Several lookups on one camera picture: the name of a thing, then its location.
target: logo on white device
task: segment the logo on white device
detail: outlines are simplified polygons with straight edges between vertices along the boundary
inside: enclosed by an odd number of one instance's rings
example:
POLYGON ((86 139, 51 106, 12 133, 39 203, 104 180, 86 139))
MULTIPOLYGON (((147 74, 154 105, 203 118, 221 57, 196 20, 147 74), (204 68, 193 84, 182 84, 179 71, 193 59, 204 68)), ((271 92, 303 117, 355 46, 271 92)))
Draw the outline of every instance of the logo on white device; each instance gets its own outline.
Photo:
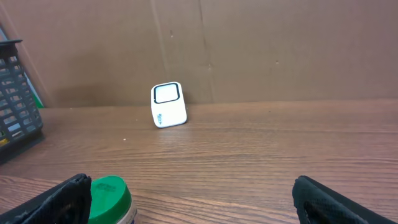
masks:
POLYGON ((154 123, 159 128, 183 124, 187 121, 181 84, 178 82, 156 85, 150 91, 154 123))

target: gray plastic basket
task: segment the gray plastic basket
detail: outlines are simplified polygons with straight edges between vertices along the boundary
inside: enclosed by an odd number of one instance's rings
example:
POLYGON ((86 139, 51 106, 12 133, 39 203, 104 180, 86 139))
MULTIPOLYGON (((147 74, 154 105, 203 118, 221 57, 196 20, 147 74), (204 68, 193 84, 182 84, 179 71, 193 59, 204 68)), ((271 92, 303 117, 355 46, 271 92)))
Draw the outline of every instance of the gray plastic basket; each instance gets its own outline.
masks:
POLYGON ((43 122, 15 43, 0 42, 0 149, 41 130, 43 122))

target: blank display screen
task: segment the blank display screen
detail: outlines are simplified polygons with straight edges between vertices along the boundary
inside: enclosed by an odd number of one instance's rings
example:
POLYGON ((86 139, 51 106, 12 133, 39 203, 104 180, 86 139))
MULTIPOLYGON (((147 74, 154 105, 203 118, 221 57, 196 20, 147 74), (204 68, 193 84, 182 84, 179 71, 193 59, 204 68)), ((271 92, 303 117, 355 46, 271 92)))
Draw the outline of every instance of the blank display screen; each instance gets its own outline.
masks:
POLYGON ((164 103, 178 99, 177 85, 174 83, 162 85, 155 88, 156 103, 164 103))

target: brown table surface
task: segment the brown table surface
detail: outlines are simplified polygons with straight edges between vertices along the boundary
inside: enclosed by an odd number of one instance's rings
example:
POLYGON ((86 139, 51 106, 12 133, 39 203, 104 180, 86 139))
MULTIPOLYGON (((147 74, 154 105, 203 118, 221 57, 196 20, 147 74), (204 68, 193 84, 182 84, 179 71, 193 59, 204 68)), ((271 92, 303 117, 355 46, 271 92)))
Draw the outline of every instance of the brown table surface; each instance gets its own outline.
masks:
POLYGON ((144 223, 298 223, 307 175, 398 222, 398 100, 40 110, 45 140, 0 166, 0 212, 80 172, 120 175, 144 223))

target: container with green lid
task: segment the container with green lid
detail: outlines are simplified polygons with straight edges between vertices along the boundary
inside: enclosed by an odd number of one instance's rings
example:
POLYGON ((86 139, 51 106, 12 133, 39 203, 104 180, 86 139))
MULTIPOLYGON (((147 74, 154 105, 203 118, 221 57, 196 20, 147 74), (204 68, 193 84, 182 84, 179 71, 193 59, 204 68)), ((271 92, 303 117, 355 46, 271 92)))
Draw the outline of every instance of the container with green lid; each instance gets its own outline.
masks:
POLYGON ((122 178, 107 176, 93 181, 91 197, 88 224, 137 223, 137 209, 122 178))

